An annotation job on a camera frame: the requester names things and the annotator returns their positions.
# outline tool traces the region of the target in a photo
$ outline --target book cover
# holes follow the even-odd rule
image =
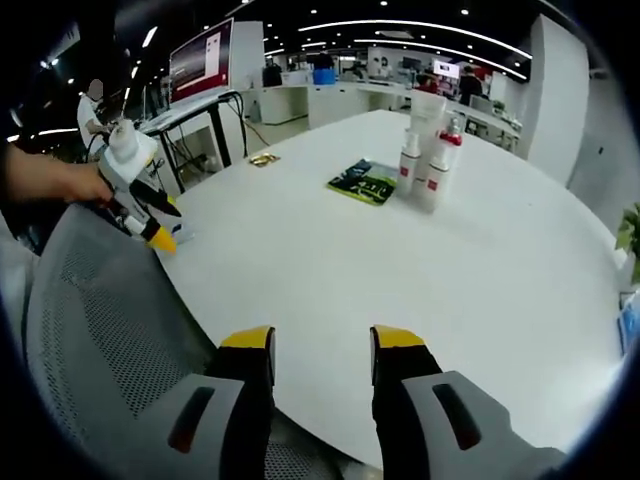
[[[370,205],[383,205],[396,188],[398,169],[362,159],[327,187]]]

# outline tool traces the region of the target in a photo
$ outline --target ceiling light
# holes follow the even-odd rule
[[[56,128],[55,130],[45,130],[44,132],[39,132],[38,135],[50,135],[52,133],[67,133],[77,131],[77,128]]]
[[[315,43],[305,43],[302,47],[322,47],[326,45],[327,42],[315,42]]]
[[[149,32],[147,32],[147,36],[144,38],[144,42],[142,42],[142,48],[147,48],[151,43],[151,39],[156,34],[156,30],[158,27],[153,27]]]
[[[499,63],[496,62],[492,62],[491,60],[487,60],[485,58],[482,57],[478,57],[475,55],[469,55],[468,53],[465,52],[461,52],[459,50],[453,50],[452,48],[444,48],[444,47],[436,47],[435,45],[427,45],[426,43],[416,43],[416,42],[404,42],[402,40],[373,40],[373,39],[360,39],[360,40],[355,40],[356,43],[373,43],[373,42],[377,42],[377,43],[388,43],[388,44],[392,44],[392,45],[407,45],[409,47],[421,47],[421,48],[430,48],[433,50],[442,50],[443,52],[449,52],[449,53],[453,53],[455,55],[460,55],[462,57],[467,57],[467,58],[474,58],[476,60],[478,60],[479,62],[482,63],[486,63],[487,65],[491,65],[493,67],[496,68],[500,68],[502,70],[504,70],[505,72],[508,72],[518,78],[521,78],[522,80],[526,80],[527,77],[525,77],[524,75],[511,70],[507,67],[505,67],[504,65],[500,65]]]
[[[436,23],[425,23],[425,22],[415,22],[413,20],[350,20],[346,22],[332,22],[332,23],[324,23],[322,25],[313,25],[311,27],[299,28],[299,32],[308,32],[309,30],[318,30],[320,28],[329,28],[329,27],[343,27],[346,25],[379,25],[379,24],[391,24],[391,25],[412,25],[415,27],[426,27],[426,28],[438,28],[440,30],[448,30],[450,32],[461,33],[463,35],[468,35],[470,37],[479,38],[480,40],[484,40],[486,42],[491,42],[495,45],[499,45],[503,48],[511,50],[512,52],[516,52],[522,55],[525,58],[531,60],[533,57],[531,54],[520,50],[516,47],[512,47],[504,42],[496,40],[494,38],[486,37],[484,35],[480,35],[479,33],[470,32],[468,30],[463,30],[461,28],[456,27],[448,27],[446,25],[438,25]]]

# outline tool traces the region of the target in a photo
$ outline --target white bottle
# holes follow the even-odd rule
[[[433,212],[447,194],[461,145],[462,136],[458,120],[452,118],[447,130],[439,135],[437,148],[429,163],[427,178],[421,188],[422,202],[428,212]]]
[[[405,143],[400,155],[400,168],[396,181],[396,191],[399,195],[407,197],[413,189],[413,181],[416,174],[418,158],[420,158],[420,147],[418,145],[419,135],[417,132],[406,130]]]

